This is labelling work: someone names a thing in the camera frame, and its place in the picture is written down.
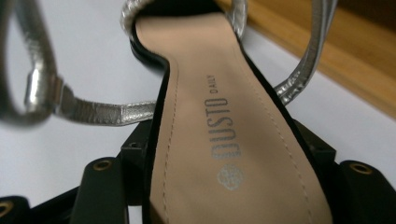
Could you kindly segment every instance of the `wooden shelf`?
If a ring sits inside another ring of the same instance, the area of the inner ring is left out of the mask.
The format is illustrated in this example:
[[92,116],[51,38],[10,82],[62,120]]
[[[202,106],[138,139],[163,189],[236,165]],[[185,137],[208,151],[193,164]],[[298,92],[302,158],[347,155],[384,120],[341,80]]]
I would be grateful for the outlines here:
[[[225,7],[231,3],[218,2]],[[249,25],[293,54],[304,54],[310,36],[311,0],[248,3]],[[396,118],[396,33],[392,27],[337,8],[318,69]]]

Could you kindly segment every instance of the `high heel sandal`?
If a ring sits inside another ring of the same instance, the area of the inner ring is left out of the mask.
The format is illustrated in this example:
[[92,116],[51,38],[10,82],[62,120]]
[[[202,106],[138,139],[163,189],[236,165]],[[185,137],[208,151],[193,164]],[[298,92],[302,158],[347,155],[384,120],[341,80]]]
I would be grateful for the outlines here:
[[[332,15],[322,13],[313,34],[321,37]],[[166,69],[144,223],[332,223],[320,173],[284,107],[315,70],[323,38],[311,39],[318,48],[274,91],[238,43],[241,26],[235,34],[211,0],[130,1],[123,16],[134,54]],[[303,84],[293,83],[302,72]]]

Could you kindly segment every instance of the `beige insole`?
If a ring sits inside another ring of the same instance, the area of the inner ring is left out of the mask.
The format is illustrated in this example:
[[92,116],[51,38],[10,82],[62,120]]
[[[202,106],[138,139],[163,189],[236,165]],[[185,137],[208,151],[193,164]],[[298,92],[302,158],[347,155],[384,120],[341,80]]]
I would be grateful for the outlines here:
[[220,13],[141,18],[170,63],[153,223],[332,223],[317,177]]

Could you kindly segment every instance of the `metallic strap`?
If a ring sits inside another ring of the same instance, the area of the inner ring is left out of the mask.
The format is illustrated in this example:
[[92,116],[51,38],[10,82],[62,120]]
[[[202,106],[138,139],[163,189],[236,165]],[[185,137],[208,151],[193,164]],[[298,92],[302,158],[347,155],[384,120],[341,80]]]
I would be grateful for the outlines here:
[[336,5],[337,0],[312,0],[312,31],[308,47],[291,75],[275,87],[283,105],[294,100],[314,75]]
[[[15,9],[33,69],[28,76],[26,111],[19,112],[11,101],[7,87],[5,44],[9,15]],[[75,122],[122,126],[152,119],[155,102],[108,105],[81,100],[74,96],[58,77],[50,41],[34,0],[0,1],[0,119],[14,125],[33,125],[50,114]]]
[[[132,39],[131,29],[139,10],[154,0],[127,0],[120,23]],[[312,1],[312,33],[303,58],[288,79],[275,87],[284,105],[291,102],[308,84],[318,65],[325,36],[328,33],[336,0]],[[26,111],[18,111],[7,86],[5,47],[9,16],[15,9],[33,69],[28,76]],[[248,17],[247,0],[233,0],[226,13],[238,38],[242,38]],[[122,126],[151,119],[155,102],[109,105],[80,100],[58,77],[50,41],[34,0],[0,1],[0,119],[17,125],[39,123],[55,114],[61,118],[93,125]]]
[[[131,35],[132,23],[139,10],[154,0],[127,0],[121,14],[120,24],[125,33]],[[324,40],[332,22],[337,0],[312,0],[312,32],[308,47],[300,63],[290,76],[275,87],[283,105],[287,105],[308,85],[318,66]],[[242,38],[248,18],[248,1],[233,0],[226,16],[239,39]]]

